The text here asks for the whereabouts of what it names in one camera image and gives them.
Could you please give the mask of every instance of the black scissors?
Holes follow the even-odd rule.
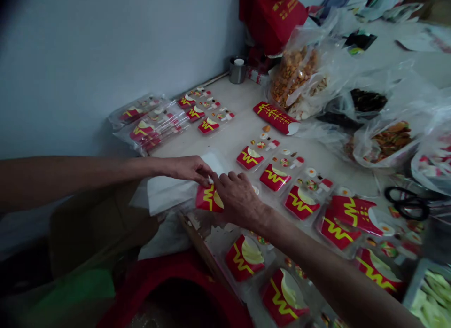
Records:
[[[407,198],[403,200],[395,200],[391,196],[391,191],[397,190],[399,192],[403,192],[406,195],[408,195]],[[388,187],[385,189],[384,195],[388,201],[393,203],[393,206],[395,209],[401,214],[402,217],[409,219],[409,220],[417,220],[417,221],[424,221],[428,218],[430,214],[430,208],[428,206],[429,202],[431,200],[422,198],[418,196],[418,194],[415,194],[414,192],[402,188],[402,187]],[[406,208],[415,208],[418,210],[421,210],[420,215],[413,216],[412,214],[408,213]]]

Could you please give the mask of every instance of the stainless steel cup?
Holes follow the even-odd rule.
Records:
[[[230,75],[229,80],[232,84],[241,84],[246,76],[247,61],[244,57],[230,58]]]

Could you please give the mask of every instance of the red container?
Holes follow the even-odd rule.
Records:
[[[258,103],[253,110],[264,121],[274,126],[285,135],[293,135],[299,130],[300,123],[297,122],[296,119],[267,102],[262,101]]]

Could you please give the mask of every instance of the red bag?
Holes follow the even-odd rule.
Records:
[[[240,20],[266,55],[281,52],[295,26],[304,25],[307,17],[298,0],[240,0]]]
[[[224,318],[224,326],[253,327],[247,309],[224,286],[215,282],[194,249],[138,261],[118,291],[115,303],[97,327],[127,327],[148,295],[171,278],[192,281],[202,287],[218,314]]]

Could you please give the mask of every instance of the plastic bag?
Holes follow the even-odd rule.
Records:
[[[426,136],[411,161],[412,176],[424,187],[451,196],[451,124],[442,122]]]
[[[157,109],[123,127],[113,135],[128,143],[142,156],[148,156],[156,146],[167,142],[171,137],[182,133],[189,127],[187,121],[188,115],[177,106],[174,100],[159,105]]]
[[[321,45],[338,20],[333,10],[323,26],[297,26],[285,46],[279,71],[271,81],[268,101],[283,110],[293,104],[301,94],[299,88],[309,82],[319,68]]]
[[[436,110],[418,101],[404,111],[379,115],[355,132],[350,143],[353,158],[363,167],[394,173],[431,132]]]
[[[319,47],[318,64],[319,68],[309,82],[287,98],[288,114],[297,120],[306,120],[321,112],[358,67],[356,60],[329,37]]]
[[[437,97],[438,90],[413,70],[413,60],[356,75],[329,101],[317,119],[357,130],[387,111],[414,100]]]
[[[113,129],[119,130],[122,127],[142,118],[148,112],[156,109],[159,105],[164,105],[168,102],[169,101],[164,97],[156,96],[153,93],[148,93],[111,112],[108,116],[108,120],[113,126]]]

